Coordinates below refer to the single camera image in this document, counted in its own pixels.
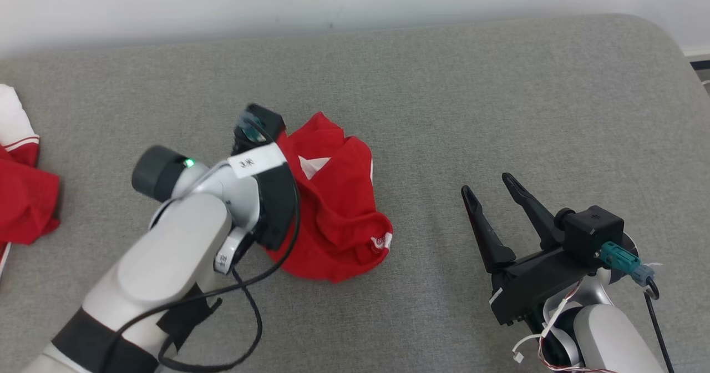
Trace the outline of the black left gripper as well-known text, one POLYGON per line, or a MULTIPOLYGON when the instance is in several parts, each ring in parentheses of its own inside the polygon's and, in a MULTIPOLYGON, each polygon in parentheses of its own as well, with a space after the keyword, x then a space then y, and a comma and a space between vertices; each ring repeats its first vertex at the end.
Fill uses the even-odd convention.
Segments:
MULTIPOLYGON (((266 144, 269 143, 245 142, 234 135, 232 156, 266 144)), ((278 250, 297 209, 291 168, 286 163, 256 176, 238 179, 253 180, 257 185, 259 217, 254 229, 256 242, 268 250, 278 250)))

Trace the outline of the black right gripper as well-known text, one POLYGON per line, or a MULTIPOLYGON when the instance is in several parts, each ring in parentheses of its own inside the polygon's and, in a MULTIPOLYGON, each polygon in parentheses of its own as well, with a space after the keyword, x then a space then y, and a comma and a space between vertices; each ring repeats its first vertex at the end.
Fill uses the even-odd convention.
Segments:
MULTIPOLYGON (((544 251, 559 246, 559 229, 554 216, 510 173, 502 173, 502 181, 513 201, 523 208, 540 237, 544 251)), ((461 188, 466 213, 486 272, 491 274, 494 290, 502 290, 490 308, 500 325, 510 325, 530 314, 547 301, 590 272, 597 270, 597 260, 581 263, 561 248, 518 259, 505 246, 483 213, 476 195, 465 185, 461 188)))

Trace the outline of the red white basketball shorts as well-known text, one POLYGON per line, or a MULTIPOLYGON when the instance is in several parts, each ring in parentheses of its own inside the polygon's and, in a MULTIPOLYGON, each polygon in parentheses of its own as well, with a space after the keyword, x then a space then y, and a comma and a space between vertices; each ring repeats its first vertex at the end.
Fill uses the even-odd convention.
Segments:
POLYGON ((322 112, 277 143, 300 193, 299 234, 284 271, 335 284, 382 263, 393 226, 376 208, 368 145, 322 112))

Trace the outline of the red white basketball jersey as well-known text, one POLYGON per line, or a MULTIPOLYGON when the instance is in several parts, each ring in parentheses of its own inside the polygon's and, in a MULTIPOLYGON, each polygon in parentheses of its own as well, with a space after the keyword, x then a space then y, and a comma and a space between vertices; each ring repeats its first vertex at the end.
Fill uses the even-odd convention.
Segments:
POLYGON ((11 246, 31 245, 60 225, 60 178, 38 168, 39 149, 15 89, 0 84, 0 279, 11 246))

